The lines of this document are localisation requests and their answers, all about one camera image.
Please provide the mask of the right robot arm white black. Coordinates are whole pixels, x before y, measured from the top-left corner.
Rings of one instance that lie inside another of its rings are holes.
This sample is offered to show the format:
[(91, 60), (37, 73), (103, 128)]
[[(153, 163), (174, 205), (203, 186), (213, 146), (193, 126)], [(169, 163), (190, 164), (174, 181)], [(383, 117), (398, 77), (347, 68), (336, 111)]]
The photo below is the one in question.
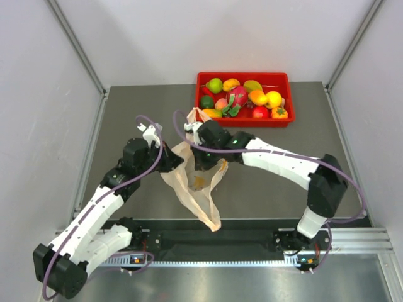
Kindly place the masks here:
[(195, 169), (208, 170), (224, 159), (259, 168), (284, 177), (307, 191), (307, 206), (293, 234), (295, 244), (308, 249), (317, 241), (317, 233), (333, 218), (348, 188), (338, 160), (305, 157), (275, 147), (250, 133), (230, 134), (215, 120), (184, 125), (193, 136), (191, 150)]

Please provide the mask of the red strawberry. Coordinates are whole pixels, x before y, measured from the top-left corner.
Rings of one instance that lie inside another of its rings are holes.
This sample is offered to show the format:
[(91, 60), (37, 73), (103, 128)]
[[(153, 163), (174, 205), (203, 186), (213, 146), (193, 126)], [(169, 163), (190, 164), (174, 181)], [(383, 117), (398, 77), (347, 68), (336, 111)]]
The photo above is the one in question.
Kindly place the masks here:
[(222, 110), (222, 115), (235, 117), (248, 101), (248, 94), (243, 86), (235, 86), (227, 93), (227, 105)]

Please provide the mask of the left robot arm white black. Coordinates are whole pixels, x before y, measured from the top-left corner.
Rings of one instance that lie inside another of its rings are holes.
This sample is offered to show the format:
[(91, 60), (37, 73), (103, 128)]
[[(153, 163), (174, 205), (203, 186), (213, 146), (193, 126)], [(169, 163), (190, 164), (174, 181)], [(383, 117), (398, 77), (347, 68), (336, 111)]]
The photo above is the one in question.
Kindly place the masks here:
[(154, 171), (171, 172), (183, 162), (157, 138), (151, 142), (143, 138), (129, 140), (117, 165), (104, 175), (78, 216), (48, 245), (41, 243), (33, 251), (35, 275), (42, 283), (44, 300), (51, 300), (48, 289), (71, 299), (92, 272), (115, 253), (126, 248), (144, 250), (145, 235), (131, 218), (121, 218), (103, 236), (95, 236), (140, 187), (141, 178)]

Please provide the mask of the orange fruit taken from bag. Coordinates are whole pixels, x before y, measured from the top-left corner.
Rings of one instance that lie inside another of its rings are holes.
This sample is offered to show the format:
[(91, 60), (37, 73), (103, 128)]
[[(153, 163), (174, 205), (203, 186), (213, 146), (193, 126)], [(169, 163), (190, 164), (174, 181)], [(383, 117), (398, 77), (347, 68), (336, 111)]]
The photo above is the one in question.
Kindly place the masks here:
[(225, 92), (231, 91), (233, 88), (240, 85), (240, 82), (237, 79), (231, 78), (227, 79), (222, 83), (222, 90)]

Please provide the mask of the translucent banana print plastic bag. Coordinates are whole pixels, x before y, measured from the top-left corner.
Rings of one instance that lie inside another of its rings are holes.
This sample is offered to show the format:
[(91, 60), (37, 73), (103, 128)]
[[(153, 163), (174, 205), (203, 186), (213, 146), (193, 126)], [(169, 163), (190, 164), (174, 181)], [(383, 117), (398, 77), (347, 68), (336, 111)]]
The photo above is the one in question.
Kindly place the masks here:
[(195, 169), (195, 157), (191, 146), (181, 142), (172, 151), (184, 162), (173, 171), (162, 173), (164, 182), (173, 188), (183, 206), (188, 208), (211, 231), (216, 232), (222, 226), (220, 213), (213, 202), (212, 191), (223, 179), (228, 169), (228, 162), (220, 159), (211, 169)]

